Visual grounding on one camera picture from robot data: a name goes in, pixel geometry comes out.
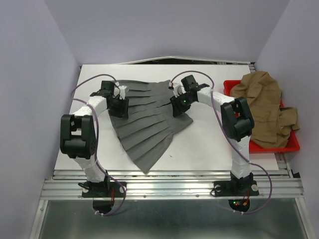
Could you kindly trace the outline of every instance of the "gray pleated fabric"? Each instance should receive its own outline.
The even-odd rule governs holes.
[[[168,89],[169,81],[147,83],[119,81],[129,87],[129,118],[111,118],[113,128],[124,150],[144,173],[148,173],[173,140],[173,135],[188,127],[193,120],[182,114],[173,117]]]

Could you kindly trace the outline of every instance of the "cloth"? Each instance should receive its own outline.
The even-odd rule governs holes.
[[[173,117],[170,98],[174,96],[168,89],[169,81],[147,83],[139,81],[119,81],[129,87],[126,97],[129,101],[129,118],[111,118],[112,126],[132,162],[144,173],[165,153],[174,134],[188,127],[193,120],[182,114]]]
[[[264,71],[244,75],[230,91],[232,97],[247,99],[255,122],[251,140],[263,148],[286,147],[291,130],[300,129],[297,110],[280,107],[281,93],[277,81]]]

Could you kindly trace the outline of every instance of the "light purple wall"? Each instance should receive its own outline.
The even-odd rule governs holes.
[[[300,172],[313,225],[319,236],[319,1],[291,0],[262,50],[258,70],[269,71],[284,103],[298,108],[301,149],[288,155]]]
[[[0,237],[28,238],[78,63],[42,0],[0,7]]]
[[[45,0],[80,63],[256,61],[289,0]]]

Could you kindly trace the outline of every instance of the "white tabletop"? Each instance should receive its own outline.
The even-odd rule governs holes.
[[[160,82],[187,70],[208,74],[215,82],[215,90],[219,92],[223,92],[225,80],[240,80],[243,75],[250,73],[248,65],[83,65],[78,84],[98,74],[110,74],[117,80]],[[187,75],[189,73],[180,76],[176,82],[180,82]],[[194,73],[194,77],[200,84],[211,85],[205,76]],[[100,89],[102,80],[110,79],[99,77],[87,82],[76,91],[75,97],[87,101],[92,92]],[[70,113],[82,106],[79,102],[73,102]],[[230,146],[221,132],[213,109],[204,104],[194,103],[186,113],[194,122],[174,135],[171,145],[151,171],[230,170],[232,164]],[[107,111],[100,114],[99,123],[98,158],[102,166],[107,170],[139,170],[117,139]],[[252,162],[260,164],[267,170],[278,170],[273,153],[251,154],[250,158]],[[59,152],[55,169],[77,170],[80,166],[67,155]]]

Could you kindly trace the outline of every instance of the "gray floor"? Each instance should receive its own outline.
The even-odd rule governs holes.
[[[264,200],[252,200],[252,209]],[[261,212],[238,215],[227,201],[125,202],[111,217],[96,216],[90,201],[49,202],[42,239],[302,239],[294,199],[272,199]]]

